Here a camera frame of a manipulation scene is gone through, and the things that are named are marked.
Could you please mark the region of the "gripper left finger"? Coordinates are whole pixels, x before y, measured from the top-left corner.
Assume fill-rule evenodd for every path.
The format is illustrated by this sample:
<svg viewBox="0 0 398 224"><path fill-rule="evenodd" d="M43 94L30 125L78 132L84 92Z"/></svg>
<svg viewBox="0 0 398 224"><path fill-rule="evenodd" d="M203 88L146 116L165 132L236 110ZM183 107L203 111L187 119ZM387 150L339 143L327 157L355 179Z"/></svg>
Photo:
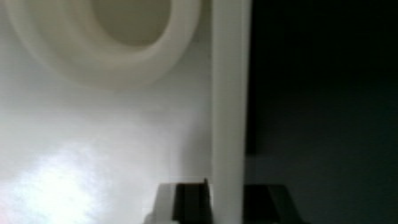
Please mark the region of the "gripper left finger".
<svg viewBox="0 0 398 224"><path fill-rule="evenodd" d="M160 184L144 224L213 224L208 180Z"/></svg>

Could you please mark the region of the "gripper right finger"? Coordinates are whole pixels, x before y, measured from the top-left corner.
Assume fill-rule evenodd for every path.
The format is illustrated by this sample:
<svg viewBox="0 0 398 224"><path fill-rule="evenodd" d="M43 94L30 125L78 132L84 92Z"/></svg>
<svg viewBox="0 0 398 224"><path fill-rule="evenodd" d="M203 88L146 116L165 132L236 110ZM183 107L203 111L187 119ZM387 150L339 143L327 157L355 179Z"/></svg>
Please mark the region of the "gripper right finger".
<svg viewBox="0 0 398 224"><path fill-rule="evenodd" d="M300 217L284 185L254 184L245 186L244 224L309 224Z"/></svg>

